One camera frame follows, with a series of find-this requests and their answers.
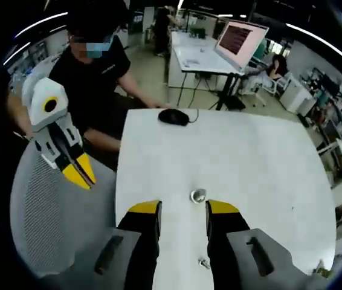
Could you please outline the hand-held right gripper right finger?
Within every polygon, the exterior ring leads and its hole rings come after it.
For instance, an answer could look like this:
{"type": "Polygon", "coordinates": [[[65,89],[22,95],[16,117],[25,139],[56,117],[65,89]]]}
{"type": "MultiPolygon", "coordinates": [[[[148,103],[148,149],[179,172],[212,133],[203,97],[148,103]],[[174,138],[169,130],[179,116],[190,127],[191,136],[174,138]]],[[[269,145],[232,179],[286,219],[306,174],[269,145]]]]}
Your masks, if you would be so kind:
{"type": "Polygon", "coordinates": [[[233,205],[206,202],[207,252],[215,289],[324,289],[324,277],[307,275],[290,252],[264,231],[251,229],[233,205]]]}

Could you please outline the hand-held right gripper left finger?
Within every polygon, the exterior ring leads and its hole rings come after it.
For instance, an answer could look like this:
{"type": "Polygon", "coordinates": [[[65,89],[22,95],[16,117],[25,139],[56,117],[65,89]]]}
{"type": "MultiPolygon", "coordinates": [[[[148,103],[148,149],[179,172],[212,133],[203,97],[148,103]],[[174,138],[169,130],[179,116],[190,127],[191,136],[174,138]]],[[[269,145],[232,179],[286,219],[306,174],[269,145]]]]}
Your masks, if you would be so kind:
{"type": "Polygon", "coordinates": [[[114,227],[105,209],[66,217],[72,261],[39,278],[36,289],[152,289],[162,202],[135,204],[114,227]]]}

